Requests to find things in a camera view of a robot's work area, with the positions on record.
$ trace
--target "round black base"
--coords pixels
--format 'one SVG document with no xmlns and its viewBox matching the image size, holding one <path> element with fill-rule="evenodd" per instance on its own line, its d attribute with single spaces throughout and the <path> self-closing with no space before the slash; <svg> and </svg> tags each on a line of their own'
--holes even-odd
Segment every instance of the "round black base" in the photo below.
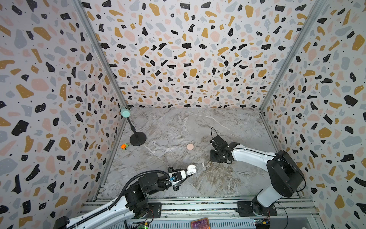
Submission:
<svg viewBox="0 0 366 229">
<path fill-rule="evenodd" d="M 146 142 L 146 135 L 143 132 L 137 132 L 130 137 L 130 143 L 134 146 L 142 145 Z"/>
</svg>

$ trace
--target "gray marble surface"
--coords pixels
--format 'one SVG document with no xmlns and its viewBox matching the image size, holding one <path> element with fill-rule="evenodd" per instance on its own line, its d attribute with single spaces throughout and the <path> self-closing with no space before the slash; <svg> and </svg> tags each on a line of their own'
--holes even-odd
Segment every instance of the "gray marble surface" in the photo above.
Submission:
<svg viewBox="0 0 366 229">
<path fill-rule="evenodd" d="M 211 127 L 227 142 L 275 152 L 270 138 L 252 108 L 132 108 L 132 123 L 147 136 L 145 144 L 127 150 L 118 147 L 110 173 L 102 191 L 103 198 L 118 196 L 124 184 L 134 175 L 152 169 L 167 171 L 197 166 L 197 173 L 174 192 L 172 188 L 154 196 L 222 196 L 255 195 L 269 183 L 264 170 L 245 162 L 213 163 Z M 130 143 L 129 124 L 119 145 Z M 194 145 L 193 150 L 187 144 Z"/>
</svg>

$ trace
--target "terrazzo wallpaper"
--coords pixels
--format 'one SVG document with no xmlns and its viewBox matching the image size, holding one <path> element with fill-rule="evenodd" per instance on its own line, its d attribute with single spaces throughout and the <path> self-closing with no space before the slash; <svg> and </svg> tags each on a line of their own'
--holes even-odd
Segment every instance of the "terrazzo wallpaper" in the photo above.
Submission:
<svg viewBox="0 0 366 229">
<path fill-rule="evenodd" d="M 82 0 L 130 107 L 258 107 L 311 0 Z"/>
<path fill-rule="evenodd" d="M 119 101 L 70 1 L 1 1 L 0 36 L 0 228 L 53 228 L 97 190 Z"/>
<path fill-rule="evenodd" d="M 329 1 L 266 107 L 327 228 L 366 228 L 364 0 Z"/>
</svg>

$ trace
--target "pink round object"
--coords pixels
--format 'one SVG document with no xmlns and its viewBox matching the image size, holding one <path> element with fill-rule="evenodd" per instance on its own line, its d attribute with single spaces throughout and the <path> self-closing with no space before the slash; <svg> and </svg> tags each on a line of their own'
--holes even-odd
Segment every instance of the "pink round object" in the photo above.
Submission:
<svg viewBox="0 0 366 229">
<path fill-rule="evenodd" d="M 193 144 L 188 144 L 188 145 L 187 145 L 187 149 L 188 149 L 188 150 L 193 150 L 193 148 L 194 148 Z"/>
</svg>

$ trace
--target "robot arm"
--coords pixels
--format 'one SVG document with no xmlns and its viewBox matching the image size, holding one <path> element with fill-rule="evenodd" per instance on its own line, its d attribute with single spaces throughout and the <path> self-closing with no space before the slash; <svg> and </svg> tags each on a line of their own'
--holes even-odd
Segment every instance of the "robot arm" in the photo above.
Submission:
<svg viewBox="0 0 366 229">
<path fill-rule="evenodd" d="M 127 182 L 119 197 L 84 215 L 72 219 L 63 216 L 56 220 L 53 229 L 105 229 L 121 221 L 142 218 L 146 214 L 150 218 L 154 213 L 151 211 L 150 214 L 147 194 L 152 195 L 158 191 L 168 190 L 171 186 L 174 191 L 179 190 L 179 186 L 196 173 L 195 168 L 195 165 L 189 165 L 185 170 L 169 167 L 169 173 L 152 170 L 136 175 Z M 139 178 L 138 181 L 127 188 L 137 178 Z"/>
<path fill-rule="evenodd" d="M 215 148 L 210 153 L 211 161 L 228 164 L 234 160 L 243 161 L 269 173 L 271 184 L 261 190 L 251 202 L 256 215 L 262 215 L 280 198 L 291 197 L 305 180 L 299 167 L 285 151 L 271 153 L 251 149 L 236 142 L 227 144 L 219 135 L 210 143 Z"/>
</svg>

